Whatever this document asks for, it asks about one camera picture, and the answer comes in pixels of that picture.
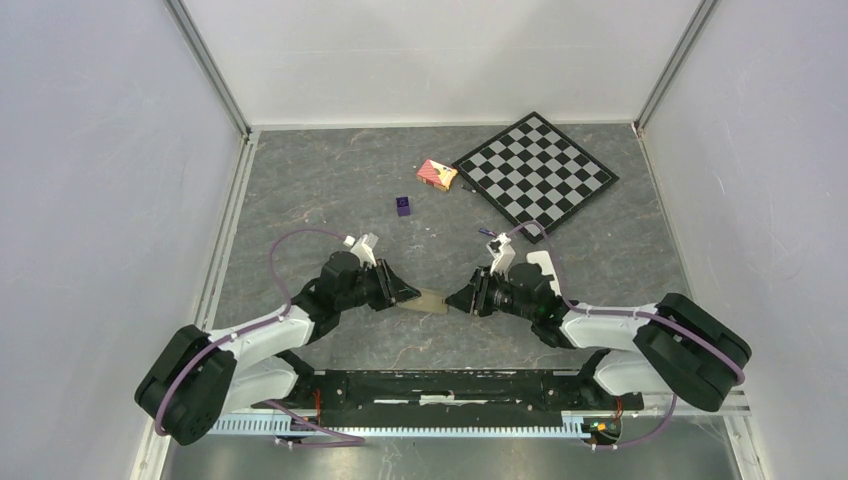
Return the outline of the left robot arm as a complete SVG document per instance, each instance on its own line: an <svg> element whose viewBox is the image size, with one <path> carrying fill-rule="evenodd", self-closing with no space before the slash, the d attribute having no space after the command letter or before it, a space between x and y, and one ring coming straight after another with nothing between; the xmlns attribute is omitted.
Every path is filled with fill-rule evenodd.
<svg viewBox="0 0 848 480"><path fill-rule="evenodd" d="M190 445L220 416L266 400L306 405L313 379L282 353L309 345L362 306L382 311L420 298L387 261L364 263L351 252L333 253L320 274L269 314L235 327L204 332L178 329L143 377L135 403L158 435Z"/></svg>

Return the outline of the red and white remote control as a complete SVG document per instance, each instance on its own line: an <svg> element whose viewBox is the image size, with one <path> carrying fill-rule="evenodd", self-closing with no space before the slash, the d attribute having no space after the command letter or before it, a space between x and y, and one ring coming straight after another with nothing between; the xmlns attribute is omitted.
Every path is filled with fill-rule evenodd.
<svg viewBox="0 0 848 480"><path fill-rule="evenodd" d="M531 291L537 296L549 292L550 295L561 297L561 285L549 252L538 250L527 253L526 261L539 270L531 280Z"/></svg>

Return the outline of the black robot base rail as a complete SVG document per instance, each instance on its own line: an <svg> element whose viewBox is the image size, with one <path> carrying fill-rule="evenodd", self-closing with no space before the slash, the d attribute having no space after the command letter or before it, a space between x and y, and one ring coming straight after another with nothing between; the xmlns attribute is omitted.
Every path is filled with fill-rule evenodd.
<svg viewBox="0 0 848 480"><path fill-rule="evenodd" d="M247 406L274 414L271 431L305 437L308 421L356 436L586 438L594 417L639 412L639 393L610 394L589 369L316 370L289 355L298 376L285 394Z"/></svg>

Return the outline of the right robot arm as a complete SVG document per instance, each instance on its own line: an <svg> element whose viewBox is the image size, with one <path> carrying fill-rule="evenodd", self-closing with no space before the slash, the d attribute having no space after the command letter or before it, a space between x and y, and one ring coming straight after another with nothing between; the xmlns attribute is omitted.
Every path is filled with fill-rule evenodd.
<svg viewBox="0 0 848 480"><path fill-rule="evenodd" d="M479 267L446 302L477 317L500 312L523 318L552 348L603 351L577 382L580 400L591 408L630 393L669 392L716 412L744 382L750 345L686 295L668 293L639 307L597 307L564 299L561 286L548 260L505 272Z"/></svg>

